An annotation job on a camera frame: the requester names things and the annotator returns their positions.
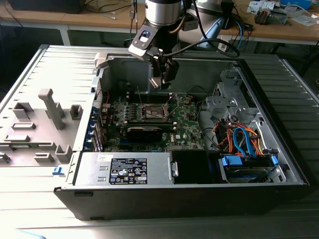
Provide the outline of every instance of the yellow wire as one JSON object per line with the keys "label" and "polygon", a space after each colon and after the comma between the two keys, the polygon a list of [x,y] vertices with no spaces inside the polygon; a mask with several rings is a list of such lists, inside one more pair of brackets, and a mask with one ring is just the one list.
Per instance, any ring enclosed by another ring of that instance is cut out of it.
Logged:
{"label": "yellow wire", "polygon": [[262,152],[262,150],[261,150],[261,147],[260,147],[260,139],[258,139],[258,147],[259,147],[259,150],[260,150],[261,155],[264,155],[263,152]]}

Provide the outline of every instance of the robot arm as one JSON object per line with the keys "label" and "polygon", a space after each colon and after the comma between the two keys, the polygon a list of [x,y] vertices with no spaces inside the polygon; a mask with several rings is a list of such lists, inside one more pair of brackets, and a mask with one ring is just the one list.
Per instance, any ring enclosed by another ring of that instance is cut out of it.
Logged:
{"label": "robot arm", "polygon": [[150,82],[155,88],[165,89],[175,78],[179,65],[163,54],[171,53],[177,44],[179,30],[191,16],[180,17],[181,0],[146,0],[145,10],[147,20],[129,51],[140,60],[150,62]]}
{"label": "robot arm", "polygon": [[[207,0],[204,5],[199,5],[200,11],[210,16],[212,6],[219,6],[221,0]],[[192,8],[197,8],[194,0]],[[172,58],[172,49],[178,41],[178,33],[183,31],[183,35],[188,34],[184,31],[190,31],[189,35],[195,35],[194,31],[200,24],[198,10],[189,10],[186,12],[184,8],[181,14],[181,0],[146,0],[146,21],[140,28],[139,32],[133,39],[129,51],[130,53],[142,61],[149,62],[151,65],[151,75],[149,81],[155,88],[166,89],[169,82],[174,80],[179,68],[179,64]],[[196,41],[205,36],[201,40],[202,43],[209,42],[212,38],[216,38],[223,23],[223,18],[217,17],[217,21],[211,21],[207,29],[209,39],[207,39],[202,26],[200,25],[201,35],[196,37]],[[201,47],[207,47],[207,44],[201,44]]]}

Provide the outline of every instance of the metal surface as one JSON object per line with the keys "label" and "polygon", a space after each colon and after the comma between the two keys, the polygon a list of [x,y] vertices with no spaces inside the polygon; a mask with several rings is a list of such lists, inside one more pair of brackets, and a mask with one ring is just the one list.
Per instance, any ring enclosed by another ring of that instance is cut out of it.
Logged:
{"label": "metal surface", "polygon": [[[108,160],[100,161],[99,157]],[[110,185],[109,176],[112,158],[148,158],[147,176],[148,184],[163,185],[172,184],[171,175],[168,170],[170,164],[169,153],[83,153],[79,172],[76,178],[76,186],[105,186]],[[106,177],[106,182],[98,182],[98,177]]]}
{"label": "metal surface", "polygon": [[[40,49],[35,57],[26,67],[26,70],[19,77],[10,92],[1,103],[0,111],[0,138],[3,140],[7,135],[28,135],[30,143],[54,142],[66,150],[68,145],[73,148],[73,143],[79,128],[80,120],[73,120],[70,114],[72,105],[89,109],[86,102],[94,98],[95,92],[91,93],[91,86],[94,85],[94,59],[72,59],[63,54],[57,58],[56,51],[51,49]],[[64,111],[63,122],[65,128],[56,130],[52,119],[46,113],[47,107],[43,100],[38,97],[41,89],[52,89],[53,99],[59,102],[60,108]],[[17,103],[28,103],[31,111],[27,112],[29,119],[17,119],[13,112]],[[16,130],[12,125],[17,122],[32,122],[35,128]],[[58,165],[60,160],[55,154],[55,148],[45,151],[44,148],[1,148],[10,158],[9,164],[14,166],[37,166],[37,165]],[[33,157],[36,153],[50,152],[54,162],[38,163]]]}
{"label": "metal surface", "polygon": [[[247,79],[244,76],[240,76],[235,69],[225,70],[221,73],[222,82],[218,83],[212,97],[207,97],[206,102],[208,110],[212,115],[218,119],[226,119],[229,115],[236,116],[243,124],[249,124],[248,127],[253,130],[258,130],[262,135],[261,141],[262,149],[277,148],[281,153],[278,154],[280,165],[288,164],[292,165],[292,162],[288,160],[287,154],[281,143],[278,141],[278,137],[275,135],[274,130],[269,127],[269,122],[260,112],[260,104],[254,97],[255,93],[250,90],[250,95],[253,97],[254,102],[258,105],[258,108],[251,108],[247,103],[243,92],[241,90],[242,82],[247,83]],[[282,177],[282,182],[293,182],[301,180],[294,166],[291,166],[291,170],[287,172],[287,176],[283,173],[282,169],[278,167],[279,173],[272,173],[270,178],[274,182],[280,182],[279,176]]]}
{"label": "metal surface", "polygon": [[222,12],[222,9],[220,6],[221,2],[222,0],[205,0],[205,1],[197,0],[196,5],[198,8]]}
{"label": "metal surface", "polygon": [[[41,64],[49,67],[50,62],[63,61],[65,68],[70,70],[79,68],[94,69],[93,60],[97,52],[108,52],[106,48],[98,47],[64,47],[50,46],[53,53],[43,57]],[[125,49],[113,48],[118,53],[127,54]],[[219,54],[208,53],[207,56]],[[273,103],[281,119],[285,121],[287,113],[294,116],[306,113],[316,117],[317,107],[294,107],[280,102],[290,99],[312,100],[309,90],[302,87],[272,87],[267,80],[274,84],[279,82],[299,82],[293,70],[287,68],[275,55],[241,55],[255,73],[268,98]],[[290,129],[295,141],[307,144],[307,140],[318,139],[318,130]],[[303,149],[302,154],[312,166],[313,173],[319,177],[319,152]],[[0,168],[0,217],[5,220],[2,226],[20,228],[29,232],[44,235],[47,239],[70,238],[317,238],[319,237],[319,192],[301,201],[290,202],[277,207],[263,216],[256,217],[213,217],[189,219],[153,219],[153,220],[118,220],[118,221],[79,221],[53,195],[52,188],[64,181],[64,178],[52,176],[53,167],[10,167]]]}
{"label": "metal surface", "polygon": [[179,19],[181,1],[173,4],[161,4],[146,0],[145,5],[145,16],[153,25],[172,25]]}

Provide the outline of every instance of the wooden table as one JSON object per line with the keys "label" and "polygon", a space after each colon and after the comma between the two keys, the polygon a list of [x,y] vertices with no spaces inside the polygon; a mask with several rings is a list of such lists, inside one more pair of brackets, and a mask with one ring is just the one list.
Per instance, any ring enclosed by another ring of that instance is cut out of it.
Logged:
{"label": "wooden table", "polygon": [[[99,0],[99,6],[103,4],[117,3],[117,0]],[[254,30],[249,37],[250,41],[278,42],[292,44],[313,45],[319,40],[319,25],[306,27],[291,19],[286,25],[258,25],[254,22],[254,14],[247,13],[247,6],[250,0],[236,0],[236,5],[240,16],[246,23],[254,25]],[[105,11],[113,10],[121,6],[129,5],[130,1],[120,2],[114,6],[107,6]],[[68,36],[69,30],[86,30],[101,32],[129,32],[130,29],[130,8],[124,8],[116,11],[116,20],[110,19],[103,14],[89,12],[84,10],[81,14],[67,14],[59,12],[38,12],[38,11],[16,11],[6,3],[8,11],[24,27],[53,28],[58,29],[64,45],[70,45]],[[91,8],[96,11],[96,2],[92,2]],[[319,11],[319,7],[311,7],[310,11]],[[8,13],[3,4],[0,4],[0,21],[2,25],[19,26]],[[145,18],[144,4],[138,4],[139,26]],[[238,30],[235,26],[228,30],[221,30],[219,37],[224,40],[231,40],[236,37]]]}

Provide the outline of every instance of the black cable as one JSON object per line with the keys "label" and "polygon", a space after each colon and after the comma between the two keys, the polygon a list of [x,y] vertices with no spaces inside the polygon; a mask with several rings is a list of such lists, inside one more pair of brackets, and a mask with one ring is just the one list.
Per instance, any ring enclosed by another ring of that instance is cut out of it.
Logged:
{"label": "black cable", "polygon": [[246,39],[242,41],[242,43],[244,43],[244,44],[242,44],[242,45],[239,47],[239,48],[245,47],[245,48],[244,48],[244,52],[246,51],[246,48],[247,48],[247,45],[248,45],[248,42],[249,42],[249,37],[250,37],[250,35],[251,35],[251,31],[248,31],[248,30],[247,30],[247,34],[248,34],[248,36],[246,37]]}
{"label": "black cable", "polygon": [[130,43],[132,43],[132,28],[133,28],[133,19],[131,19],[131,26],[130,26]]}
{"label": "black cable", "polygon": [[182,0],[182,2],[183,2],[183,12],[184,12],[184,16],[186,16],[186,15],[187,15],[186,2],[185,2],[185,0]]}
{"label": "black cable", "polygon": [[192,48],[192,47],[194,47],[194,46],[197,46],[197,45],[199,45],[199,44],[202,44],[202,43],[204,43],[204,42],[218,42],[218,43],[222,43],[222,44],[224,44],[224,45],[230,47],[230,48],[236,53],[236,55],[229,55],[229,54],[225,54],[225,52],[223,52],[223,51],[221,51],[221,50],[218,49],[218,52],[221,53],[221,54],[223,54],[223,55],[225,55],[225,56],[228,56],[228,57],[231,57],[231,58],[236,58],[236,57],[239,57],[239,55],[240,55],[240,53],[239,53],[239,51],[236,49],[236,47],[234,47],[234,46],[233,46],[232,44],[230,44],[229,42],[223,41],[223,40],[221,40],[221,39],[204,39],[204,40],[198,41],[198,42],[196,42],[196,43],[194,43],[194,44],[190,44],[189,46],[184,47],[183,49],[180,49],[179,51],[172,52],[172,53],[169,53],[169,54],[163,54],[162,56],[164,56],[164,57],[171,57],[171,56],[177,55],[177,54],[179,54],[179,53],[182,53],[182,52],[186,51],[187,49],[190,49],[190,48]]}
{"label": "black cable", "polygon": [[90,0],[90,1],[86,2],[85,5],[87,5],[87,4],[89,4],[89,3],[93,2],[93,1],[94,0]]}
{"label": "black cable", "polygon": [[117,10],[123,9],[123,8],[125,8],[125,7],[129,7],[129,6],[131,6],[131,5],[122,6],[122,7],[119,7],[119,8],[117,8],[117,9],[113,9],[113,10],[109,10],[109,11],[102,11],[102,12],[100,12],[100,13],[108,13],[108,12],[112,12],[112,11],[117,11]]}
{"label": "black cable", "polygon": [[[200,21],[200,17],[199,17],[199,12],[198,12],[198,9],[197,9],[196,1],[195,1],[195,0],[192,0],[192,2],[193,2],[193,5],[194,5],[194,9],[195,9],[195,12],[196,12],[196,16],[197,16],[197,18],[198,18],[198,25],[199,25],[201,34],[203,35],[203,37],[204,37],[205,39],[204,39],[204,40],[201,40],[201,41],[199,41],[199,42],[197,42],[197,43],[195,43],[195,44],[192,44],[192,45],[190,45],[190,46],[193,47],[193,46],[199,45],[199,44],[201,44],[201,43],[208,42],[208,44],[209,44],[211,47],[215,48],[219,53],[221,53],[221,54],[223,54],[223,55],[225,55],[225,56],[228,56],[228,57],[232,57],[232,58],[238,57],[238,56],[240,55],[239,51],[238,51],[235,47],[233,47],[230,43],[228,43],[228,42],[226,42],[226,41],[223,41],[223,40],[220,40],[220,39],[208,39],[208,38],[207,38],[207,36],[206,36],[206,34],[205,34],[205,32],[204,32],[203,26],[202,26],[202,24],[201,24],[201,21]],[[224,45],[226,45],[226,46],[228,46],[228,47],[231,47],[231,49],[232,49],[234,52],[236,52],[236,56],[232,56],[232,55],[227,54],[226,52],[221,51],[220,49],[218,49],[218,47],[216,47],[214,44],[212,44],[212,42],[219,42],[219,43],[222,43],[222,44],[224,44]]]}
{"label": "black cable", "polygon": [[318,45],[319,45],[319,40],[317,41],[315,47],[313,48],[312,52],[309,55],[308,60],[305,62],[305,64],[303,65],[303,67],[299,73],[301,77],[303,77],[305,75],[307,70],[310,68],[310,66],[315,62],[316,58],[319,56],[319,51],[316,52]]}
{"label": "black cable", "polygon": [[213,136],[213,138],[210,138],[210,137],[208,137],[205,133],[204,133],[204,131],[205,130],[207,130],[207,129],[214,129],[214,128],[212,128],[212,127],[207,127],[207,128],[205,128],[205,129],[201,129],[200,127],[199,127],[199,129],[201,130],[201,133],[203,134],[203,136],[205,136],[207,139],[209,139],[209,141],[217,148],[217,149],[219,149],[220,150],[220,148],[219,148],[219,145],[216,143],[216,142],[214,142],[214,136]]}
{"label": "black cable", "polygon": [[204,91],[207,95],[209,95],[209,93],[208,93],[202,86],[199,86],[199,85],[195,85],[195,86],[189,87],[188,90],[187,90],[187,92],[186,92],[186,95],[189,95],[189,91],[190,91],[191,89],[195,88],[195,87],[200,88],[200,89],[201,89],[202,91]]}
{"label": "black cable", "polygon": [[[242,29],[244,30],[244,20],[243,20],[243,18],[239,15],[238,10],[237,10],[237,8],[236,8],[235,6],[234,6],[234,9],[235,9],[235,11],[236,11],[236,14],[232,13],[232,15],[234,15],[234,16],[236,16],[236,17],[238,18],[238,22],[239,22],[239,24],[241,25]],[[240,29],[238,29],[238,34],[236,35],[236,37],[235,37],[235,39],[234,39],[234,41],[233,41],[233,43],[232,43],[233,46],[234,46],[234,44],[236,43],[236,40],[237,40],[239,34],[240,34]]]}
{"label": "black cable", "polygon": [[201,112],[201,109],[203,108],[203,105],[206,103],[206,100],[203,101],[203,103],[201,103],[200,107],[199,107],[199,111],[198,111],[198,114],[197,114],[197,122],[199,121],[199,116],[200,116],[200,112]]}
{"label": "black cable", "polygon": [[308,51],[308,49],[305,49],[305,47],[301,44],[298,44],[298,46],[302,49],[302,51],[304,53],[306,53],[307,55],[310,55],[312,53],[312,50]]}
{"label": "black cable", "polygon": [[138,0],[135,0],[136,35],[138,34]]}
{"label": "black cable", "polygon": [[6,8],[6,10],[7,10],[7,12],[13,17],[13,19],[14,19],[21,27],[23,27],[22,24],[12,15],[12,13],[9,12],[8,8]]}
{"label": "black cable", "polygon": [[126,5],[126,6],[119,7],[119,8],[117,8],[117,9],[112,9],[112,10],[109,10],[109,11],[100,11],[100,12],[96,12],[96,11],[90,10],[90,9],[87,7],[86,4],[84,5],[84,8],[85,8],[86,10],[88,10],[89,12],[93,12],[93,13],[108,13],[108,12],[113,12],[113,11],[117,11],[117,10],[123,9],[123,8],[125,8],[125,7],[129,7],[129,6],[131,6],[131,5]]}
{"label": "black cable", "polygon": [[115,6],[117,4],[119,4],[121,2],[121,0],[119,0],[117,3],[113,3],[113,4],[105,4],[105,5],[102,5],[98,8],[99,12],[101,12],[101,9],[106,7],[106,6]]}

